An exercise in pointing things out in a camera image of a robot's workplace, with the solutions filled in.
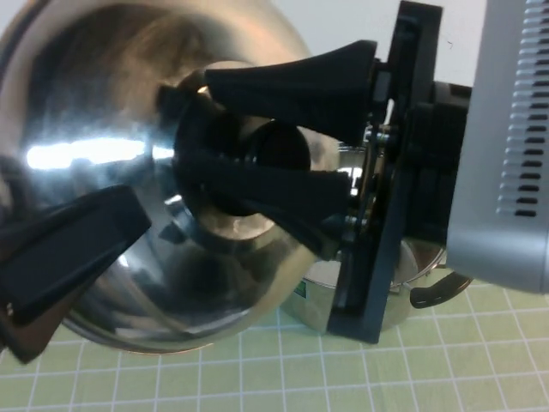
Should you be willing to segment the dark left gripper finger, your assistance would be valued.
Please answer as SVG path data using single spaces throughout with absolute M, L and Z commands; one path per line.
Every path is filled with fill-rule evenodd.
M 88 287 L 151 226 L 134 191 L 116 185 L 1 227 L 1 303 L 32 323 Z
M 45 351 L 53 335 L 51 323 L 16 326 L 2 319 L 1 352 L 9 351 L 20 363 L 27 364 Z

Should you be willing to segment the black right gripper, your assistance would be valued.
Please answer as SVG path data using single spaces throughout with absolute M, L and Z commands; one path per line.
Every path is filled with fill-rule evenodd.
M 424 3 L 399 6 L 381 67 L 394 108 L 388 125 L 373 124 L 367 136 L 358 220 L 342 252 L 330 334 L 377 342 L 401 242 L 446 244 L 472 90 L 434 79 L 442 14 Z M 179 157 L 179 178 L 226 212 L 267 217 L 323 260 L 341 248 L 346 173 L 260 167 L 196 150 Z

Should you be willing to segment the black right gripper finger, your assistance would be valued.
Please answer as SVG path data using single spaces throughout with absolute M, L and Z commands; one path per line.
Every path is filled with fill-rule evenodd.
M 240 115 L 272 118 L 359 145 L 370 112 L 377 44 L 358 40 L 286 64 L 206 70 L 211 97 Z

